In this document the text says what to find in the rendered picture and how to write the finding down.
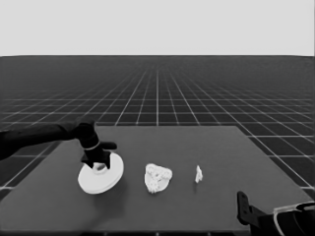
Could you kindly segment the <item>large thick white disc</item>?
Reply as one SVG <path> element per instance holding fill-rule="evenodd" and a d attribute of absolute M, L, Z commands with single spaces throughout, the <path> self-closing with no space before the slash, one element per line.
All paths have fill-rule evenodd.
<path fill-rule="evenodd" d="M 78 175 L 78 183 L 87 194 L 101 194 L 113 188 L 119 182 L 123 173 L 124 162 L 122 157 L 112 152 L 110 154 L 110 167 L 98 162 L 89 167 L 84 163 Z"/>

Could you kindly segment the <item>white round pinned carrier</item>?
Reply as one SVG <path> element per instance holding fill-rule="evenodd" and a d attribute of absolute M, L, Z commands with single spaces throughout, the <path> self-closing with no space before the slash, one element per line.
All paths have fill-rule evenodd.
<path fill-rule="evenodd" d="M 153 174 L 148 174 L 146 171 L 145 171 L 145 178 L 144 178 L 144 181 L 145 181 L 145 185 L 147 182 L 150 182 L 150 181 L 157 181 L 158 182 L 158 190 L 157 190 L 157 193 L 158 192 L 161 192 L 163 190 L 165 190 L 170 182 L 170 180 L 167 180 L 167 179 L 163 179 L 162 178 L 162 170 L 166 168 L 166 167 L 163 167 L 163 166 L 159 166 L 157 165 L 157 171 Z"/>

